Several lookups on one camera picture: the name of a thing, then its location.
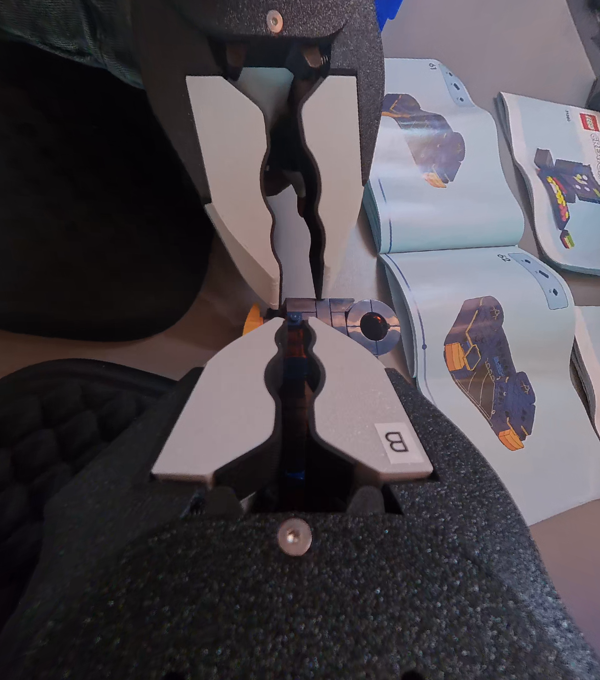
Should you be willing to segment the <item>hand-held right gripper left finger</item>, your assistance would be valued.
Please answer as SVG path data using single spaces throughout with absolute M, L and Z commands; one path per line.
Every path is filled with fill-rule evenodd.
M 273 318 L 227 345 L 202 371 L 152 474 L 238 498 L 272 483 L 281 450 L 286 324 Z

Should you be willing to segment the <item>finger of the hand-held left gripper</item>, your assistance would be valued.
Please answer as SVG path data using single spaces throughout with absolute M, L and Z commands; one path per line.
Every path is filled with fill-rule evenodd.
M 308 198 L 315 295 L 330 293 L 360 211 L 360 127 L 353 75 L 328 75 L 300 106 L 300 132 L 316 189 Z
M 262 110 L 217 75 L 185 78 L 210 190 L 205 211 L 245 281 L 278 308 L 273 216 L 262 195 L 268 137 Z

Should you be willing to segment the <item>black bumpy cushion pad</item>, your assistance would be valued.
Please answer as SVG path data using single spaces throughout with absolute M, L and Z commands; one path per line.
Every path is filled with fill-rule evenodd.
M 38 562 L 46 503 L 175 384 L 89 359 L 0 379 L 0 632 Z

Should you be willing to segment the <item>instruction booklet purple model cover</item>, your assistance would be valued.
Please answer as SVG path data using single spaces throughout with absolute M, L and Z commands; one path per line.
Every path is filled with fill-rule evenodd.
M 600 275 L 600 113 L 506 92 L 499 99 L 542 251 Z

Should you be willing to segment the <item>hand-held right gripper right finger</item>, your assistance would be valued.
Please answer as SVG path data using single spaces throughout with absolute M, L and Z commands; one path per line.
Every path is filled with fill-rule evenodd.
M 346 503 L 361 486 L 428 478 L 433 466 L 384 366 L 318 319 L 307 322 L 310 503 Z

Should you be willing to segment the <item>blue orange brick model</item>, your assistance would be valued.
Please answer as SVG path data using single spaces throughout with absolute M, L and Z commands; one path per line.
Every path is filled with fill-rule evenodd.
M 287 321 L 281 400 L 281 454 L 278 476 L 242 502 L 256 513 L 306 511 L 352 514 L 400 513 L 391 492 L 355 491 L 354 464 L 323 448 L 310 431 L 310 407 L 320 371 L 309 355 L 309 330 L 316 318 L 353 339 L 375 356 L 389 353 L 400 340 L 400 324 L 392 309 L 378 300 L 286 298 L 278 311 L 262 314 L 254 305 L 244 333 L 273 316 Z

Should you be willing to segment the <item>person's left forearm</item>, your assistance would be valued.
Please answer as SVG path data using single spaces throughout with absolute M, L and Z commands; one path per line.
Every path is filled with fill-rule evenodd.
M 0 37 L 104 68 L 143 88 L 130 1 L 0 1 Z

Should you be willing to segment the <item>bright blue object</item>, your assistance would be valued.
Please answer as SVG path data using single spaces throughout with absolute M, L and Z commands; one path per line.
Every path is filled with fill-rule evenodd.
M 382 32 L 386 23 L 396 18 L 403 0 L 376 0 L 374 1 L 379 31 Z

